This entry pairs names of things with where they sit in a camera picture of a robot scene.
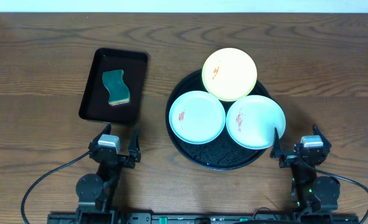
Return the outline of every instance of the yellow plate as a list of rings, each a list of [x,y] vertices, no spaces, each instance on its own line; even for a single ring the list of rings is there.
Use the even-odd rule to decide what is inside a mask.
[[[226,48],[214,52],[202,70],[206,90],[222,101],[235,101],[247,96],[257,81],[253,59],[239,49]]]

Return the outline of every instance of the red design on plate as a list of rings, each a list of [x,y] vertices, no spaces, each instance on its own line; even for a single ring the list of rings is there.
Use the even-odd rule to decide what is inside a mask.
[[[214,76],[213,76],[213,80],[214,80],[214,78],[217,76],[217,74],[218,74],[218,72],[219,72],[219,70],[220,70],[220,65],[216,65],[215,67],[214,67]]]
[[[185,116],[185,110],[183,112],[181,112],[178,116],[178,121],[181,123],[181,121],[184,120],[184,116]]]
[[[236,123],[238,124],[238,131],[242,131],[240,127],[242,126],[242,118],[243,113],[239,112],[238,116],[236,117]]]

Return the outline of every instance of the rectangular black tray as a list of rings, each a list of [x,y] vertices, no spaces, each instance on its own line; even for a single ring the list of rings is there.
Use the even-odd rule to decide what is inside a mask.
[[[82,119],[132,125],[138,120],[148,56],[143,52],[130,52],[101,48],[95,52],[78,115]],[[102,74],[123,69],[123,81],[130,90],[130,102],[111,106],[109,91],[103,85]]]

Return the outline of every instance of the white wall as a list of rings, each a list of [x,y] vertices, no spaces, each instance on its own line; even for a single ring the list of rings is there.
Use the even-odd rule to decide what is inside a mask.
[[[0,12],[368,13],[368,0],[0,0]]]

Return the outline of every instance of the plate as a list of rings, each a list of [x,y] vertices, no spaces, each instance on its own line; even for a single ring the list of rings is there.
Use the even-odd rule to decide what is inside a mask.
[[[202,70],[206,90],[222,101],[247,96],[257,81],[257,68],[244,51],[220,49],[206,60]]]
[[[213,141],[224,129],[225,110],[210,93],[190,91],[175,100],[169,112],[172,131],[191,144]]]
[[[274,128],[279,138],[286,128],[285,114],[273,100],[258,95],[236,101],[227,113],[227,129],[232,139],[248,149],[265,149],[273,145]]]

